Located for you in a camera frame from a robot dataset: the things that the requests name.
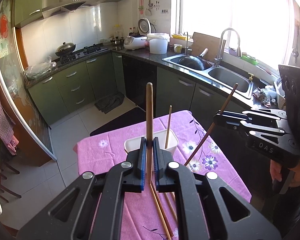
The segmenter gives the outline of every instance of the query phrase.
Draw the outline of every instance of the table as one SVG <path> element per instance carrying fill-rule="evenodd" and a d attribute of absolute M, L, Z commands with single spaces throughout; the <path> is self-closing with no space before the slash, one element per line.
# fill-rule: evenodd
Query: table
<path fill-rule="evenodd" d="M 167 123 L 168 115 L 155 118 L 153 120 L 154 132 L 166 129 Z M 173 159 L 176 162 L 185 163 L 206 131 L 189 111 L 171 114 L 170 129 L 179 140 Z M 78 154 L 79 174 L 85 171 L 92 171 L 95 174 L 103 173 L 112 166 L 125 161 L 127 156 L 124 151 L 125 140 L 144 134 L 146 134 L 146 122 L 81 140 L 74 146 L 74 151 Z M 188 168 L 198 174 L 205 174 L 208 171 L 216 172 L 239 195 L 250 202 L 251 194 L 247 187 L 210 136 L 189 163 Z M 159 197 L 174 231 L 173 239 L 178 239 L 177 223 L 163 194 L 159 194 Z M 146 185 L 142 193 L 126 193 L 121 239 L 162 240 L 166 237 L 149 186 Z"/>

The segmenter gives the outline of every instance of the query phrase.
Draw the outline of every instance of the cutting board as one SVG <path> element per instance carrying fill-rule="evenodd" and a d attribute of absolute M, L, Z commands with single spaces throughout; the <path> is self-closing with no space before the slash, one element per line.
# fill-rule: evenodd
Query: cutting board
<path fill-rule="evenodd" d="M 193 44 L 190 47 L 192 49 L 192 56 L 199 56 L 205 48 L 208 48 L 208 52 L 204 55 L 204 59 L 214 62 L 214 59 L 218 53 L 220 38 L 213 37 L 202 33 L 193 33 Z M 225 48 L 226 40 L 222 43 L 222 52 Z"/>

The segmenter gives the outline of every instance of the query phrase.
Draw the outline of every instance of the gas stove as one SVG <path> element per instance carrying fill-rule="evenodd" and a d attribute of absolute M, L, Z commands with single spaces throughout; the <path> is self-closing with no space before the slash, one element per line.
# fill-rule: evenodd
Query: gas stove
<path fill-rule="evenodd" d="M 59 61 L 59 63 L 57 63 L 57 66 L 62 65 L 62 64 L 67 63 L 67 62 L 70 62 L 72 60 L 75 60 L 77 58 L 84 57 L 88 54 L 95 53 L 95 52 L 100 52 L 100 51 L 105 51 L 105 50 L 108 50 L 108 48 L 104 47 L 102 43 L 93 44 L 92 46 L 84 47 L 83 49 L 79 49 L 79 50 L 74 51 L 74 52 L 72 52 L 68 55 L 60 57 L 60 61 Z"/>

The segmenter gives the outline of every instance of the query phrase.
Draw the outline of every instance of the checkered cloth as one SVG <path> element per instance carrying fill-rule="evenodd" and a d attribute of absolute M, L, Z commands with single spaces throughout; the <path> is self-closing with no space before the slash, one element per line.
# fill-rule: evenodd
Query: checkered cloth
<path fill-rule="evenodd" d="M 13 135 L 12 128 L 14 125 L 15 122 L 3 109 L 0 102 L 0 138 L 13 152 L 16 151 L 16 146 L 19 143 L 17 138 Z"/>

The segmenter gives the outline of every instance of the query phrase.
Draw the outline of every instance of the white rice cooker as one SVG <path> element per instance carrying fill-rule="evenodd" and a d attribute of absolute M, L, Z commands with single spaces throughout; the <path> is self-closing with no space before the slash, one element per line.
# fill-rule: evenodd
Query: white rice cooker
<path fill-rule="evenodd" d="M 135 49 L 146 47 L 147 34 L 151 33 L 150 22 L 147 18 L 141 18 L 138 21 L 138 30 L 142 36 L 140 37 L 127 36 L 127 38 L 124 40 L 123 43 L 125 49 L 135 50 Z"/>

